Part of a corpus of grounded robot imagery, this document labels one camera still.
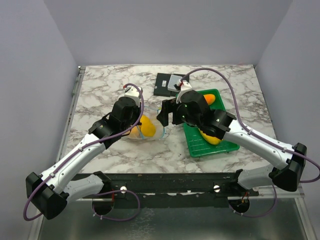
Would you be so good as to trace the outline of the yellow peach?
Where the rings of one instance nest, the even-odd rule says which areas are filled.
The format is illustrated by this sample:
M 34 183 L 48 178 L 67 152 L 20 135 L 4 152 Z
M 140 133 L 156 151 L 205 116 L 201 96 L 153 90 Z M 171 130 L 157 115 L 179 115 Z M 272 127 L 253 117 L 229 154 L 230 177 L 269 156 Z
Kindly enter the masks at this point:
M 140 128 L 138 126 L 135 126 L 134 128 L 132 128 L 128 135 L 128 138 L 135 139 L 135 140 L 141 139 L 142 136 L 141 136 Z

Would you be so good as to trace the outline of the yellow lemon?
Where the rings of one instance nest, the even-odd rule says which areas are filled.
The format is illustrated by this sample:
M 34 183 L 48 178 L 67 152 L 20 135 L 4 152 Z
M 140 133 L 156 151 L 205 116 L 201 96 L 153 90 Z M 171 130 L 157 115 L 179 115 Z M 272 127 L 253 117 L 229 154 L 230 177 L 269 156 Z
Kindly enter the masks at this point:
M 140 118 L 139 129 L 145 137 L 153 137 L 156 133 L 155 125 L 145 115 Z

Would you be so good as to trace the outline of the clear zip top bag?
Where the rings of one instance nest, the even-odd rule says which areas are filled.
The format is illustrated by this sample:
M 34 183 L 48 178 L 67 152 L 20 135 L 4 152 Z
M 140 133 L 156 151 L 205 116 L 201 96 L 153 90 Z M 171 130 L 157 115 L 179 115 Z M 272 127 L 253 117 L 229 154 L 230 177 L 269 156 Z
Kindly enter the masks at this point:
M 165 135 L 165 128 L 157 120 L 161 108 L 155 104 L 145 105 L 140 125 L 124 134 L 125 138 L 132 140 L 159 140 Z

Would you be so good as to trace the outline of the green plastic tray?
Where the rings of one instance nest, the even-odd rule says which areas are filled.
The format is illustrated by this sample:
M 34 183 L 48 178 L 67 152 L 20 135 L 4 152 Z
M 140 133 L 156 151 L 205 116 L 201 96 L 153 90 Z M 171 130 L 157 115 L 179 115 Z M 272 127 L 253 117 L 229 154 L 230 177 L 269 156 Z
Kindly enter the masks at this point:
M 199 90 L 198 93 L 202 95 L 213 94 L 215 96 L 215 101 L 210 105 L 210 108 L 214 110 L 225 110 L 220 92 L 217 89 Z M 226 140 L 221 141 L 218 145 L 210 144 L 202 137 L 197 128 L 188 126 L 186 123 L 183 124 L 183 130 L 189 154 L 193 158 L 230 153 L 240 149 L 238 144 Z

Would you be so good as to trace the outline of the yellow banana bunch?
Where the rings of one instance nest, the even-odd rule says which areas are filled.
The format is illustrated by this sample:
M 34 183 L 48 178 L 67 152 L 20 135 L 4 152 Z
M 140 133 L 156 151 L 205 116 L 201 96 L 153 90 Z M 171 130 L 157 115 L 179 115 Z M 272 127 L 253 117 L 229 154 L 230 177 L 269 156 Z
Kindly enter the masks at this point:
M 203 139 L 205 141 L 207 141 L 209 144 L 216 146 L 216 145 L 219 145 L 222 142 L 221 139 L 219 139 L 217 137 L 213 137 L 213 136 L 207 135 L 200 129 L 198 129 L 198 130 L 199 130 L 200 135 L 203 137 Z

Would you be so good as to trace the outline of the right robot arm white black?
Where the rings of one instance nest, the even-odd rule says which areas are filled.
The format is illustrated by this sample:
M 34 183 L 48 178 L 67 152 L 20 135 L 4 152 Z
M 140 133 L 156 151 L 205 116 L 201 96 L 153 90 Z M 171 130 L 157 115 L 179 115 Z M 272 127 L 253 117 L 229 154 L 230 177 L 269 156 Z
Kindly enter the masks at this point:
M 172 124 L 186 123 L 210 137 L 237 144 L 268 161 L 268 165 L 251 170 L 238 170 L 237 179 L 229 189 L 240 196 L 254 187 L 275 185 L 295 192 L 305 168 L 307 147 L 302 143 L 291 145 L 266 136 L 254 129 L 246 130 L 233 114 L 212 109 L 200 93 L 190 90 L 179 99 L 162 101 L 157 120 L 166 127 L 172 114 Z

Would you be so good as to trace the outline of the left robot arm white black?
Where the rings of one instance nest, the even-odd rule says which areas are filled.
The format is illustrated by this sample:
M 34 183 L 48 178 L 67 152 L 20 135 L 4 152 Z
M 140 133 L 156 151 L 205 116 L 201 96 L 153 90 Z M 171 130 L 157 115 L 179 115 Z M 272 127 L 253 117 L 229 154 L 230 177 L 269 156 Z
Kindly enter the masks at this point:
M 74 180 L 79 171 L 123 135 L 135 127 L 144 111 L 140 97 L 122 96 L 112 111 L 96 121 L 78 145 L 60 161 L 40 174 L 31 172 L 25 179 L 27 202 L 23 209 L 26 221 L 29 204 L 33 204 L 47 220 L 57 217 L 66 206 L 78 199 L 97 195 L 101 198 L 116 192 L 111 180 L 98 171 Z

